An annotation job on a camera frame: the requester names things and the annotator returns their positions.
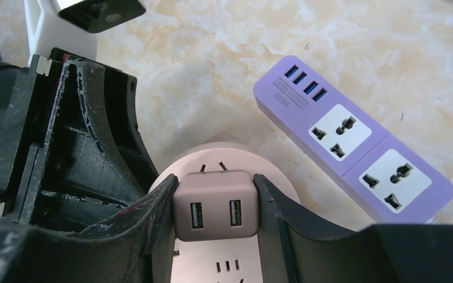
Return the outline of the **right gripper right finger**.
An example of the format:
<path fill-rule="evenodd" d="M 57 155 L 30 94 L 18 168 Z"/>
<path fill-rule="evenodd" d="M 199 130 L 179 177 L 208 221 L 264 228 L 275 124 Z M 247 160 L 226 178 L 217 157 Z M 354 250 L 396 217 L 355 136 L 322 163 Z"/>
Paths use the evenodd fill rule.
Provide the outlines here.
<path fill-rule="evenodd" d="M 375 224 L 355 232 L 255 175 L 264 282 L 453 282 L 453 225 Z"/>

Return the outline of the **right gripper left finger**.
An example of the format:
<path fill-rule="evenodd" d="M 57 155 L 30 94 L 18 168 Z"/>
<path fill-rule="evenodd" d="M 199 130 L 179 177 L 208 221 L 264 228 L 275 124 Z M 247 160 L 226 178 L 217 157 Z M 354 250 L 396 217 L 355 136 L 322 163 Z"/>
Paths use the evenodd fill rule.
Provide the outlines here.
<path fill-rule="evenodd" d="M 79 233 L 0 226 L 0 282 L 169 282 L 178 184 L 169 175 L 138 202 Z"/>

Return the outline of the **round pink power socket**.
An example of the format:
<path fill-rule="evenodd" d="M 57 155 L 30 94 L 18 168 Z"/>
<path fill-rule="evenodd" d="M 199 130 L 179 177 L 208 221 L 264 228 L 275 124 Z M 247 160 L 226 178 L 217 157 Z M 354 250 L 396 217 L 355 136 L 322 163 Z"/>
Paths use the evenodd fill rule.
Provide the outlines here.
<path fill-rule="evenodd" d="M 152 184 L 169 175 L 179 184 L 172 198 L 175 255 L 172 282 L 261 282 L 257 232 L 260 204 L 253 177 L 269 178 L 298 200 L 294 186 L 270 160 L 240 143 L 193 147 Z"/>

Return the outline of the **purple power strip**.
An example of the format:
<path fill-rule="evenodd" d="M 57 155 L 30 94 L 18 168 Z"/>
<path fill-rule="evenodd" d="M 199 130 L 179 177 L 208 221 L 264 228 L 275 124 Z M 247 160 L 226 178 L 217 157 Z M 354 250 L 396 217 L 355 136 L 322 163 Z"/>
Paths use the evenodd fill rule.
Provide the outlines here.
<path fill-rule="evenodd" d="M 253 86 L 258 108 L 377 223 L 428 223 L 453 185 L 298 57 Z"/>

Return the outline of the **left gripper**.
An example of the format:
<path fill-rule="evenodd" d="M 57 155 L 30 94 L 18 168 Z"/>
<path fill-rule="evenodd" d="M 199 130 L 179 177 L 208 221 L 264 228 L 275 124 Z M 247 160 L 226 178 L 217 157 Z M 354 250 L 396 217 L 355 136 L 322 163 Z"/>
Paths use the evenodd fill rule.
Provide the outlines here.
<path fill-rule="evenodd" d="M 0 224 L 80 232 L 149 191 L 136 87 L 76 56 L 0 62 Z"/>

